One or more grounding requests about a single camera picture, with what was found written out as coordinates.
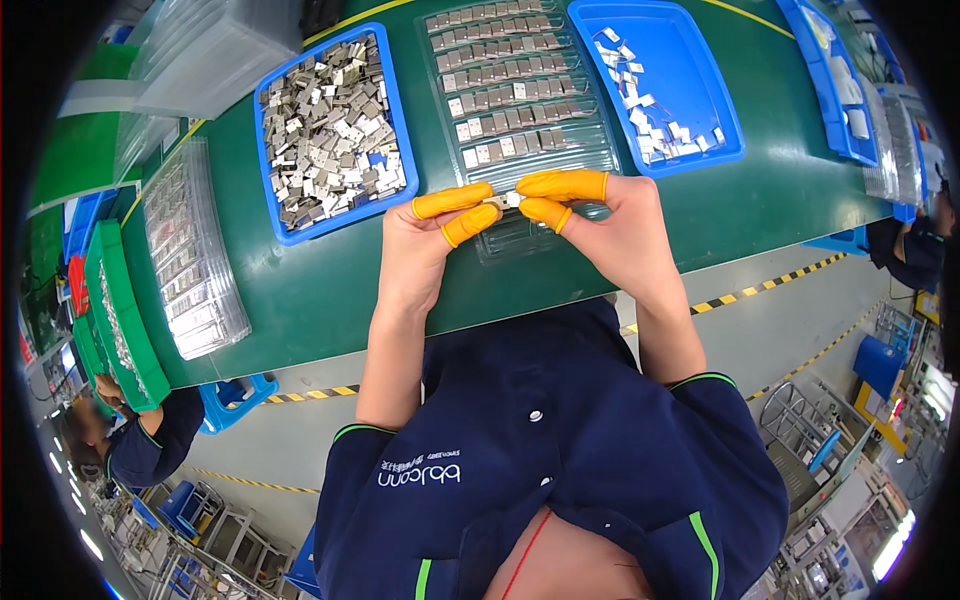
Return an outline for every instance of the green plastic tray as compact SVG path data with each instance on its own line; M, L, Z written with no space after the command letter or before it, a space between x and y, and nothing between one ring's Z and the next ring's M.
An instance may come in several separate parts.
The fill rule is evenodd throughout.
M93 375L98 372L108 372L107 351L104 349L104 343L100 341L100 336L97 335L97 324L93 321L93 313L90 311L73 320L73 341L77 343L80 363L84 365L86 376L90 379L90 388L93 389L93 397L97 400L97 409L105 417L112 416L113 409L96 394L97 381Z
M110 323L107 319L107 310L104 308L104 294L100 288L100 263L104 264L104 277L116 313L120 334L130 349L133 367L136 375L147 394L140 391L136 382L136 375L120 364ZM156 360L154 347L147 337L147 330L140 318L140 310L133 296L130 284L130 272L127 271L127 258L123 252L123 242L120 240L120 226L113 219L100 221L93 230L90 240L90 250L86 254L84 264L84 278L86 290L90 295L90 312L100 332L100 339L107 351L107 360L113 367L117 383L123 391L127 404L140 412L157 408L160 402L170 394L170 382L164 374L160 363Z

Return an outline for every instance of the green shirt trim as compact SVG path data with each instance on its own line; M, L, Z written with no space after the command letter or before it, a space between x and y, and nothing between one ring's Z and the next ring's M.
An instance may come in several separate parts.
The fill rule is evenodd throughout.
M432 559L420 561L420 573L417 574L417 590L414 592L414 600L424 600L426 598L426 579L430 576L430 565L432 563Z
M717 582L720 581L720 563L717 561L717 553L713 551L713 544L704 529L704 522L700 519L700 511L690 515L690 524L693 525L693 531L697 534L697 539L704 546L707 556L710 557L710 564L713 566L713 577L710 583L710 600L717 596Z
M152 435L150 435L149 433L147 433L147 430L143 428L143 421L141 421L140 419L137 419L136 422L137 422L138 425L140 425L140 431L143 432L143 435L147 436L147 439L148 439L148 440L150 440L151 442L153 442L156 447L158 447L158 448L160 448L160 449L162 450L162 449L163 449L163 446L160 444L160 442L158 442L157 440L155 440L155 439L154 439L154 436L152 436Z
M667 391L668 391L668 392L673 392L674 390L676 390L677 388L679 388L679 387L682 386L683 384L689 383L689 382L691 382L691 381L696 381L697 379L711 379L711 378L712 378L712 379L723 379L723 380L726 381L727 383L729 383L729 384L731 384L732 386L734 386L734 388L736 387L736 384L733 383L733 380L730 379L729 377L727 377L726 375L721 375L720 373L716 373L716 372L702 372L702 373L700 373L699 375L693 375L692 377L688 377L687 379L684 379L684 380L681 381L680 383L675 383L675 384L673 384L672 386L670 386L669 388L667 388Z
M344 435L348 431L353 431L354 429L374 429L376 431L382 431L383 433L390 433L390 434L396 435L395 431L391 431L390 429L384 429L383 427L377 427L376 425L356 424L356 425L348 425L347 427L344 427L343 429L338 431L337 435L333 436L333 442L336 444L337 440L340 439L340 436Z

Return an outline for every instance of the stack of clear plastic trays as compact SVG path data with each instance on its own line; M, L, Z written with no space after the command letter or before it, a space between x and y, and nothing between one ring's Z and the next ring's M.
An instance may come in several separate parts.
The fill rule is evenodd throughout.
M418 29L459 183L486 181L502 194L538 171L619 173L600 88L554 0L465 4L418 19ZM610 214L593 204L576 210ZM514 209L475 238L483 264L558 239Z
M167 0L131 67L133 110L215 119L300 53L298 0Z
M251 332L224 251L206 140L177 148L143 189L147 245L163 310L185 360Z
M894 161L897 163L897 181L899 196L903 204L921 206L924 201L923 180L920 174L920 155L913 136L913 126L906 105L899 96L880 94L887 113L887 125L894 145Z
M864 186L870 196L895 201L900 195L900 184L897 175L897 162L894 160L894 140L890 134L883 100L874 85L863 73L857 73L856 75L860 80L860 87L863 88L867 109L870 111L870 120L874 124L874 140L876 141L876 167L864 167Z
M113 155L113 183L123 181L134 164L142 164L160 140L180 123L177 117L121 112Z

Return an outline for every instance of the navy blue polo shirt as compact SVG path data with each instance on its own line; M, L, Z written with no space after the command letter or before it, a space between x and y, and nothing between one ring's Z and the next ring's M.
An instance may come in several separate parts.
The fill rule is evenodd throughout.
M786 489L720 373L640 374L603 299L428 340L399 431L341 429L314 563L324 598L479 600L541 506L633 554L658 598L739 598Z
M107 478L128 487L155 486L183 464L204 422L204 402L197 388L174 390L163 399L163 422L148 434L140 417L128 420L107 438Z

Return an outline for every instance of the gray floor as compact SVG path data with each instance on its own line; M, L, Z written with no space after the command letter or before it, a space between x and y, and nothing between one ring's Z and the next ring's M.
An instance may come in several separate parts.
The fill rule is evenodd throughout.
M833 255L799 246L760 254L684 276L690 304L781 276ZM708 367L725 372L744 396L779 380L818 353L887 298L890 277L865 257L849 256L825 269L756 296L694 317ZM895 283L894 295L908 292ZM621 324L635 322L633 303L620 293ZM852 387L851 366L873 320L844 339L809 369L837 392ZM638 337L627 338L636 354ZM280 392L306 392L359 383L365 352L331 358L274 373ZM750 403L755 417L763 397ZM233 477L298 488L319 489L325 453L334 432L352 422L351 396L263 405L229 430L198 435L178 477L202 477L234 504L256 510L268 535L295 546L313 523L315 494L283 492L200 475L201 468Z

